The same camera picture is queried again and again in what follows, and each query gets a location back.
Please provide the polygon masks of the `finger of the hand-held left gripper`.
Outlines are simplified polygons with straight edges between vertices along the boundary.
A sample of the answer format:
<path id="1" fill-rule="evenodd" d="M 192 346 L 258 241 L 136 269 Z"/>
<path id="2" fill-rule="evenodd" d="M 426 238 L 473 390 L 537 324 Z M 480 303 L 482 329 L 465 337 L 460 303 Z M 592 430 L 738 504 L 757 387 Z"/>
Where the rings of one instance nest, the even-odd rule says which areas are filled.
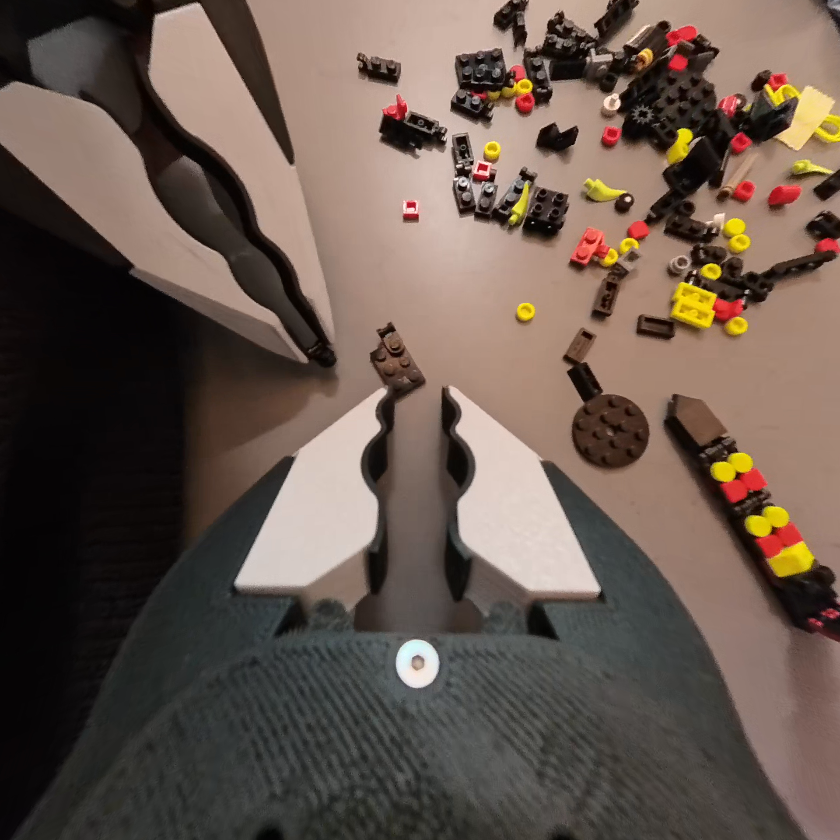
<path id="1" fill-rule="evenodd" d="M 2 88 L 1 101 L 5 151 L 125 258 L 135 277 L 269 352 L 309 361 L 313 343 L 298 347 L 279 317 L 241 288 L 226 259 L 169 214 L 137 146 L 105 111 L 20 81 Z"/>
<path id="2" fill-rule="evenodd" d="M 290 164 L 199 2 L 154 16 L 141 85 L 181 153 L 158 181 L 186 232 L 301 349 L 334 327 L 308 207 Z"/>

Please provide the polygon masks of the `black round lego plate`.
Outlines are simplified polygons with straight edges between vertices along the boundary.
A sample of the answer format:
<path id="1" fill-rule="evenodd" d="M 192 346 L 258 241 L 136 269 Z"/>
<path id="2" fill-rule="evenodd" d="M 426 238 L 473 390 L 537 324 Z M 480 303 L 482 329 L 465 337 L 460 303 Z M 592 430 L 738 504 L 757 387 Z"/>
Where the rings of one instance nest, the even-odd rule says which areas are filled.
<path id="1" fill-rule="evenodd" d="M 622 395 L 600 394 L 585 401 L 571 427 L 574 446 L 592 465 L 619 469 L 638 461 L 649 441 L 641 408 Z"/>

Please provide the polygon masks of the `pile of loose lego pieces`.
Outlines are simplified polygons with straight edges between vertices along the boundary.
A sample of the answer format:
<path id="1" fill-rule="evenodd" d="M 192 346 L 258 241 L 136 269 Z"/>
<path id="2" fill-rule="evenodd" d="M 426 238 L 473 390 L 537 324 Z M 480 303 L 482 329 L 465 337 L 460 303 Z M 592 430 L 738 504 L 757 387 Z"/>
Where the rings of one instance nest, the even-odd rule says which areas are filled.
<path id="1" fill-rule="evenodd" d="M 751 93 L 732 91 L 724 97 L 708 67 L 720 50 L 693 25 L 674 27 L 667 19 L 647 24 L 620 49 L 607 44 L 633 16 L 639 2 L 608 2 L 595 21 L 595 32 L 579 27 L 563 10 L 551 17 L 543 42 L 524 46 L 525 12 L 529 2 L 505 2 L 493 25 L 509 29 L 514 45 L 523 47 L 519 63 L 507 66 L 501 48 L 458 54 L 458 88 L 450 108 L 465 119 L 491 124 L 497 101 L 515 102 L 520 114 L 547 106 L 553 82 L 585 80 L 605 94 L 602 116 L 607 119 L 601 144 L 616 147 L 622 139 L 649 143 L 665 154 L 665 194 L 653 202 L 644 219 L 634 220 L 621 244 L 612 248 L 606 232 L 589 226 L 574 243 L 569 265 L 580 273 L 596 263 L 605 274 L 593 300 L 591 316 L 612 316 L 618 294 L 639 259 L 639 243 L 650 228 L 665 224 L 666 236 L 692 245 L 668 264 L 680 283 L 670 298 L 666 318 L 641 314 L 637 333 L 670 340 L 676 324 L 709 329 L 720 322 L 726 332 L 744 334 L 745 308 L 763 302 L 781 281 L 822 268 L 838 259 L 838 216 L 821 211 L 805 230 L 815 240 L 811 252 L 783 260 L 761 272 L 745 271 L 742 254 L 749 249 L 744 222 L 718 214 L 706 221 L 692 217 L 695 196 L 709 187 L 722 206 L 747 203 L 755 184 L 751 167 L 762 144 L 788 128 L 800 93 L 784 73 L 763 69 L 751 82 Z M 478 154 L 466 132 L 450 133 L 444 126 L 411 110 L 404 98 L 382 111 L 384 142 L 403 151 L 452 142 L 455 173 L 453 190 L 460 215 L 473 214 L 502 225 L 520 228 L 537 238 L 553 239 L 564 227 L 571 196 L 539 183 L 538 173 L 520 169 L 507 190 L 495 181 L 501 153 L 498 142 L 487 142 Z"/>

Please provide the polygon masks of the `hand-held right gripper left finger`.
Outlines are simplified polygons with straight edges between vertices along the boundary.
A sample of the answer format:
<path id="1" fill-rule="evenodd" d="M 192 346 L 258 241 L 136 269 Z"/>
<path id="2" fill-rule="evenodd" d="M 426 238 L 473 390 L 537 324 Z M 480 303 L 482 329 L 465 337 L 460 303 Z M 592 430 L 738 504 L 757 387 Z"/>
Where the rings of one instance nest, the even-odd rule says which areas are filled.
<path id="1" fill-rule="evenodd" d="M 236 592 L 291 596 L 305 609 L 332 601 L 347 611 L 371 592 L 385 537 L 376 482 L 386 469 L 394 407 L 382 387 L 299 448 L 234 580 Z"/>

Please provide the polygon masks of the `black lego plate assembly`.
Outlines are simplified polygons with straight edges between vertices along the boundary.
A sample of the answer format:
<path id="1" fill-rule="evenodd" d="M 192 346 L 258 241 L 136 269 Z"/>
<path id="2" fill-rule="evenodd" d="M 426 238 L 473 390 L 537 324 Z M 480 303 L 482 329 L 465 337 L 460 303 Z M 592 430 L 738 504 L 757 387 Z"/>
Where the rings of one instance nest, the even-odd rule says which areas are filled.
<path id="1" fill-rule="evenodd" d="M 407 350 L 394 324 L 388 322 L 378 329 L 377 336 L 379 341 L 370 353 L 370 359 L 383 385 L 395 397 L 406 396 L 423 386 L 426 382 L 425 376 Z"/>

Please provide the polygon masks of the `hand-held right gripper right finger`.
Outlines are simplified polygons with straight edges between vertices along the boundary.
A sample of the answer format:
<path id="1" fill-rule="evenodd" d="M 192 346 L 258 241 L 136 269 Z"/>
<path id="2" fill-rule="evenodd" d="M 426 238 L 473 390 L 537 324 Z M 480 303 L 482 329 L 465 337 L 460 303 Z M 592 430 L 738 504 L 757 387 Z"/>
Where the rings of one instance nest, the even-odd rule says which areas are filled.
<path id="1" fill-rule="evenodd" d="M 592 602 L 602 594 L 540 456 L 458 388 L 441 394 L 446 470 L 457 494 L 444 568 L 457 602 Z"/>

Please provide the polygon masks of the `pale yellow paper scrap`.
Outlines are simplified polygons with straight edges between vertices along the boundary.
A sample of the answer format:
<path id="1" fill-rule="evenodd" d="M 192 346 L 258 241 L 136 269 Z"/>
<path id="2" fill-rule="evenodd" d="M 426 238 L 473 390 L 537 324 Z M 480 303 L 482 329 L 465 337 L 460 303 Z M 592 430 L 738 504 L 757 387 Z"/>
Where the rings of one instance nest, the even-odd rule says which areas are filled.
<path id="1" fill-rule="evenodd" d="M 793 151 L 799 151 L 812 138 L 826 144 L 839 142 L 839 116 L 834 112 L 835 99 L 813 87 L 805 87 L 786 103 L 795 104 L 793 120 L 775 139 Z"/>

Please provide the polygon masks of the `long studded lego build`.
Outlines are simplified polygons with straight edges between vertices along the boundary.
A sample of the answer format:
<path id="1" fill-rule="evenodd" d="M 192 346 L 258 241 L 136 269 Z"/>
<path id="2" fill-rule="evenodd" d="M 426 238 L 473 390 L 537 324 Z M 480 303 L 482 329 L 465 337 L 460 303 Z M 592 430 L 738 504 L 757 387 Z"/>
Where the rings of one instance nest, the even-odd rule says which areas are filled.
<path id="1" fill-rule="evenodd" d="M 835 573 L 774 499 L 754 458 L 698 398 L 672 395 L 665 426 L 783 613 L 802 631 L 838 643 Z"/>

